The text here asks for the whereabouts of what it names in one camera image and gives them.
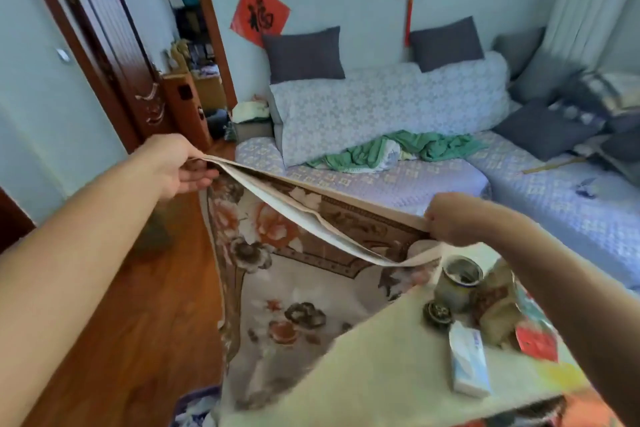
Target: hand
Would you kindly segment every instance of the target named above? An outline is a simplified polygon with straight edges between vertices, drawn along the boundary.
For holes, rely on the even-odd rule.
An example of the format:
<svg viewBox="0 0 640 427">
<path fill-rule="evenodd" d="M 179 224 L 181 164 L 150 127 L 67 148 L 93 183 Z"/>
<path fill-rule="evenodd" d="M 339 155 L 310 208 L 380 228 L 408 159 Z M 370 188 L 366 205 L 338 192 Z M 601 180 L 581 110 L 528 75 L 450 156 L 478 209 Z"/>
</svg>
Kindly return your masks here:
<svg viewBox="0 0 640 427">
<path fill-rule="evenodd" d="M 162 185 L 160 199 L 171 199 L 182 192 L 204 189 L 218 177 L 218 171 L 207 169 L 203 160 L 187 162 L 203 156 L 183 135 L 171 133 L 153 135 L 133 153 L 132 159 L 152 166 Z"/>
<path fill-rule="evenodd" d="M 462 192 L 441 192 L 433 197 L 424 217 L 434 239 L 468 246 L 483 241 L 495 207 L 500 206 Z"/>
</svg>

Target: green blanket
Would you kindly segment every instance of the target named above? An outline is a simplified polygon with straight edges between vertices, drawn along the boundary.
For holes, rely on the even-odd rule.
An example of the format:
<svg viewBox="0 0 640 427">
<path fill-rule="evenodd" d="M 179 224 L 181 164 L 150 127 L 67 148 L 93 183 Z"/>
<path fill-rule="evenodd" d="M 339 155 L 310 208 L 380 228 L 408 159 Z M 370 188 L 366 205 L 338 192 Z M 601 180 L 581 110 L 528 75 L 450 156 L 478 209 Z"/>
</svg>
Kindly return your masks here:
<svg viewBox="0 0 640 427">
<path fill-rule="evenodd" d="M 471 135 L 446 136 L 432 131 L 400 130 L 341 153 L 310 160 L 307 165 L 338 172 L 379 172 L 391 168 L 406 153 L 427 162 L 437 162 L 466 157 L 481 148 L 484 144 Z"/>
</svg>

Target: red fu character poster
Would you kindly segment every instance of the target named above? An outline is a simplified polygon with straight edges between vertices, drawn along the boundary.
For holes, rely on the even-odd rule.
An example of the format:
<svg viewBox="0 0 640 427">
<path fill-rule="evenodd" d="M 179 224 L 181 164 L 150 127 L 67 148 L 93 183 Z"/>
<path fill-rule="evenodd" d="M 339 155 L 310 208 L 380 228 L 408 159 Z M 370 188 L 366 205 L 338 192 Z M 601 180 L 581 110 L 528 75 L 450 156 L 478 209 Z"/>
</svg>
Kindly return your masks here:
<svg viewBox="0 0 640 427">
<path fill-rule="evenodd" d="M 262 48 L 262 35 L 280 35 L 290 12 L 279 0 L 240 0 L 231 29 Z"/>
</svg>

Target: table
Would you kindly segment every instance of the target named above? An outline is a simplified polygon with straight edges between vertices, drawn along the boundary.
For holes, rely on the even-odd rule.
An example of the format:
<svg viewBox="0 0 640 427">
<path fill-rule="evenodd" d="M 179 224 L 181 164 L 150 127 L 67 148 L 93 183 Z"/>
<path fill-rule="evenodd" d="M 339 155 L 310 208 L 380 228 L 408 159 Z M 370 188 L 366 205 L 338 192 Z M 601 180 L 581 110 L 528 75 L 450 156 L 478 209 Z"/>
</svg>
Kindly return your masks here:
<svg viewBox="0 0 640 427">
<path fill-rule="evenodd" d="M 447 246 L 447 255 L 469 257 L 484 271 L 498 258 L 486 245 Z M 485 346 L 493 394 L 453 392 L 448 336 L 422 320 L 432 297 L 433 287 L 415 287 L 339 337 L 291 393 L 261 411 L 260 425 L 448 427 L 588 386 L 564 344 L 558 364 Z M 254 424 L 254 415 L 231 415 L 222 427 Z"/>
</svg>

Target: wooden floor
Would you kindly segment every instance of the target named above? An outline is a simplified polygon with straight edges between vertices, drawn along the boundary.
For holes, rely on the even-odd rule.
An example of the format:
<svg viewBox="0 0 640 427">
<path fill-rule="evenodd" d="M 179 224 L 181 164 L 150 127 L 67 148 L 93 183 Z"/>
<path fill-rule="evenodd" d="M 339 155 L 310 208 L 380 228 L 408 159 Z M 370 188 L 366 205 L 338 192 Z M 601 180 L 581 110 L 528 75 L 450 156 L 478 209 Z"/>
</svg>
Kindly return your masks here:
<svg viewBox="0 0 640 427">
<path fill-rule="evenodd" d="M 26 427 L 166 427 L 220 381 L 220 286 L 196 194 L 175 199 L 164 253 L 130 257 Z"/>
</svg>

